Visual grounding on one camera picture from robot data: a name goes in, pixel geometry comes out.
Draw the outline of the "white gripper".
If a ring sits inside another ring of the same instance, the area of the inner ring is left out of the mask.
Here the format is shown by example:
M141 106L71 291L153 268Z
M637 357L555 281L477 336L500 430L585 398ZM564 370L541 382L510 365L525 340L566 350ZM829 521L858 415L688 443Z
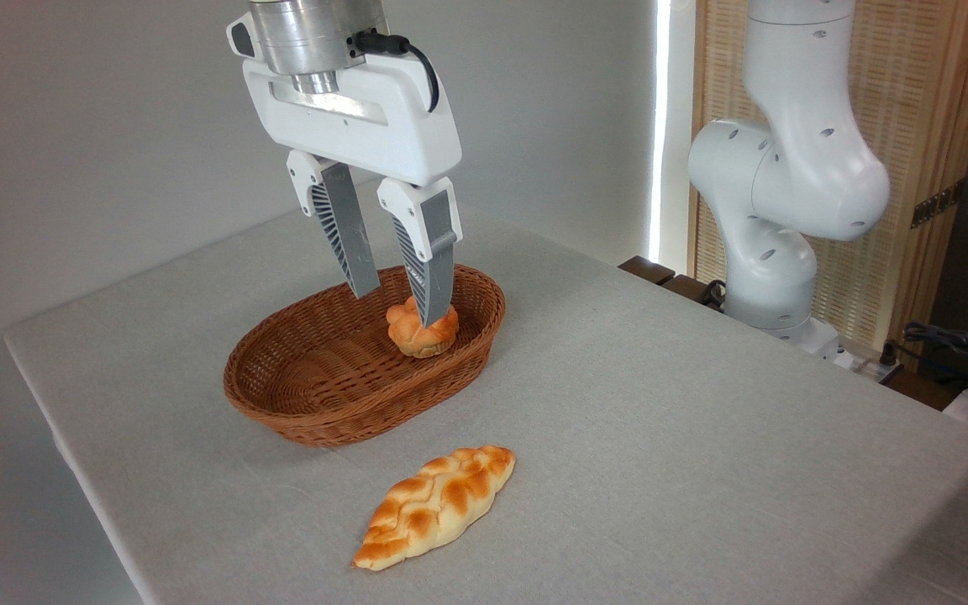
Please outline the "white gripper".
M392 215L420 325L444 318L462 229L452 181L442 176L460 164L462 149L444 92L428 111L422 65L368 56L338 72L337 92L318 95L296 91L258 60L243 61L243 76L266 133L295 149L286 167L300 208L318 219L354 295L368 295L380 281L347 165L387 176L377 194Z

